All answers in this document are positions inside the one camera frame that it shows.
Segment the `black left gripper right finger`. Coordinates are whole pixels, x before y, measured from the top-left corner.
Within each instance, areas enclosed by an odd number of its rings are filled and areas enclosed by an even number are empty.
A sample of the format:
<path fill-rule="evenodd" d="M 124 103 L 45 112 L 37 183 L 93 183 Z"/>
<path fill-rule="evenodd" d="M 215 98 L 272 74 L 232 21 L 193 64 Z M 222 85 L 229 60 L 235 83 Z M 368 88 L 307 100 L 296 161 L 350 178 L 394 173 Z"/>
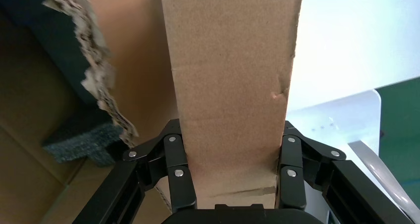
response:
<path fill-rule="evenodd" d="M 305 184 L 322 193 L 341 224 L 412 224 L 343 151 L 304 136 L 285 122 L 275 206 L 304 211 Z"/>

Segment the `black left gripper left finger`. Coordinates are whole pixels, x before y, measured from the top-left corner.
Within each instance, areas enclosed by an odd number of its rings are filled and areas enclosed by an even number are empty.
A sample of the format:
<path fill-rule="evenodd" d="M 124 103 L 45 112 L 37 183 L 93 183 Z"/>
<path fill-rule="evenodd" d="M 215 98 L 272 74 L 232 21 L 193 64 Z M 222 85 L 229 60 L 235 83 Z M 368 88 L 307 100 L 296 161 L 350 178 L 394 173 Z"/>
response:
<path fill-rule="evenodd" d="M 131 224 L 146 191 L 164 177 L 174 190 L 173 213 L 164 223 L 188 224 L 179 212 L 196 209 L 197 196 L 178 119 L 170 120 L 157 137 L 124 152 L 74 223 Z"/>

